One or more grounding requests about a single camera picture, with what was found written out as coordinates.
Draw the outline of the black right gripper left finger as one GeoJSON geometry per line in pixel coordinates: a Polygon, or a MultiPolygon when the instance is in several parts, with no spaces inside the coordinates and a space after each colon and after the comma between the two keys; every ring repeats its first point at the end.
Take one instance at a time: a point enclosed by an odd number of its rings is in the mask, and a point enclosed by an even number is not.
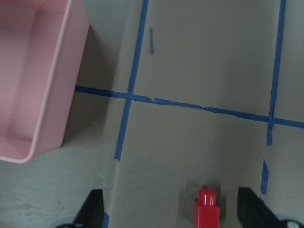
{"type": "Polygon", "coordinates": [[[104,222],[103,190],[91,190],[72,222],[73,228],[101,228],[104,222]]]}

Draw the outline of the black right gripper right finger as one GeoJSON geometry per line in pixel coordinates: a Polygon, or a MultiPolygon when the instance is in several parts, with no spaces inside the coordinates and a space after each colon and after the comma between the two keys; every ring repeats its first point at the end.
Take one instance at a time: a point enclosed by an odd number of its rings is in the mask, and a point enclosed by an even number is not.
{"type": "Polygon", "coordinates": [[[248,187],[239,187],[237,218],[243,228],[284,228],[281,221],[248,187]]]}

